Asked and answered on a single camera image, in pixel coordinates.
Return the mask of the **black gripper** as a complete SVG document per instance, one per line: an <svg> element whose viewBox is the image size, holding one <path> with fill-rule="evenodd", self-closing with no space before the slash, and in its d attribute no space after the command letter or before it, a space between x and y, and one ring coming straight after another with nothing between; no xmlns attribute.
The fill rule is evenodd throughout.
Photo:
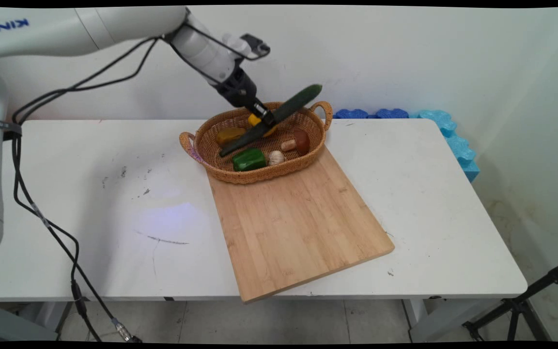
<svg viewBox="0 0 558 349"><path fill-rule="evenodd" d="M235 108L246 108L258 115L259 125L276 126L273 112L257 99L257 86L241 67L235 67L226 80L213 88Z"/></svg>

